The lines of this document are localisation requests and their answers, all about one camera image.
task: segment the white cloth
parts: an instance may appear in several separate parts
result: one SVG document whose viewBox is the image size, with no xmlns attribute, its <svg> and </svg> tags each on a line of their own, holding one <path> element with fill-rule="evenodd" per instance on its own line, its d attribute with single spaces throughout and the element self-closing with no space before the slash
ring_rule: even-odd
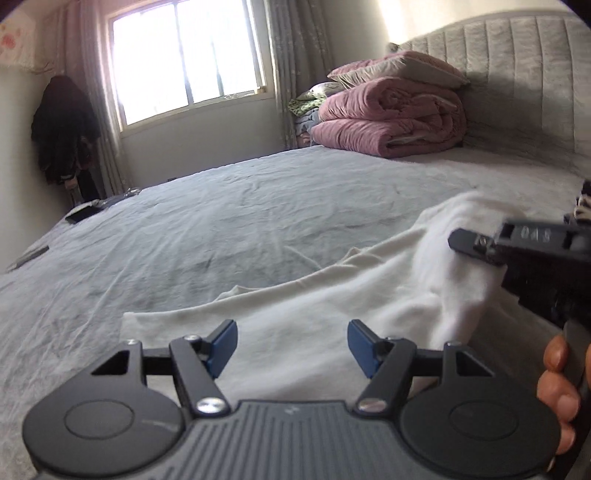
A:
<svg viewBox="0 0 591 480">
<path fill-rule="evenodd" d="M 206 336 L 234 319 L 238 347 L 217 381 L 231 402 L 352 401 L 367 379 L 347 346 L 349 321 L 361 319 L 380 336 L 405 337 L 421 348 L 467 342 L 503 270 L 454 253 L 447 238 L 456 228 L 493 234 L 506 217 L 522 213 L 479 193 L 461 194 L 425 210 L 406 232 L 354 248 L 299 280 L 235 287 L 190 309 L 126 313 L 121 337 L 165 346 L 188 333 Z"/>
</svg>

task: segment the black handle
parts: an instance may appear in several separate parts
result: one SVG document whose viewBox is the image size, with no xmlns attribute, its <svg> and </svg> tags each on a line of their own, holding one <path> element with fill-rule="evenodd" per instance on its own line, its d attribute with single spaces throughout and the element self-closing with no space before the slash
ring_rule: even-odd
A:
<svg viewBox="0 0 591 480">
<path fill-rule="evenodd" d="M 556 457 L 550 473 L 553 480 L 586 480 L 591 478 L 591 391 L 585 376 L 585 357 L 591 345 L 591 332 L 576 320 L 564 325 L 564 338 L 569 344 L 569 361 L 564 369 L 566 378 L 579 390 L 581 408 L 573 421 L 576 440 L 564 455 Z"/>
</svg>

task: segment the window pane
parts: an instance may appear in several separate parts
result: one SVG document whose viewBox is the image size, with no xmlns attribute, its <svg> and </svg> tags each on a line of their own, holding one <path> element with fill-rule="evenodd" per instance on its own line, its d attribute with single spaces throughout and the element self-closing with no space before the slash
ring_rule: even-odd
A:
<svg viewBox="0 0 591 480">
<path fill-rule="evenodd" d="M 188 105 L 170 4 L 113 23 L 117 93 L 127 124 Z"/>
<path fill-rule="evenodd" d="M 256 89 L 242 0 L 185 0 L 178 17 L 195 102 L 220 95 L 218 72 L 224 95 Z"/>
</svg>

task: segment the number label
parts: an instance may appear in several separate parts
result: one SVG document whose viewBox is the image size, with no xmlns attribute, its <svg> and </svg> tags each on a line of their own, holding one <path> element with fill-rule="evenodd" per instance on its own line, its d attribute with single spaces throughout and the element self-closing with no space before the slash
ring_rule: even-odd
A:
<svg viewBox="0 0 591 480">
<path fill-rule="evenodd" d="M 548 244 L 552 238 L 552 230 L 550 228 L 544 228 L 540 231 L 539 228 L 530 229 L 528 226 L 523 226 L 521 227 L 521 238 L 523 240 L 532 240 L 534 242 Z"/>
</svg>

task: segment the hanging clothes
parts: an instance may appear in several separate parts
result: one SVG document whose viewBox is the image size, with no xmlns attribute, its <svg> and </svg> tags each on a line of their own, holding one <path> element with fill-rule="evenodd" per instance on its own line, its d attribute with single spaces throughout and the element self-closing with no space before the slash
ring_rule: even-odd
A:
<svg viewBox="0 0 591 480">
<path fill-rule="evenodd" d="M 99 122 L 90 100 L 71 78 L 53 77 L 31 125 L 39 168 L 47 182 L 63 184 L 87 170 L 93 162 L 92 144 L 99 137 Z"/>
</svg>

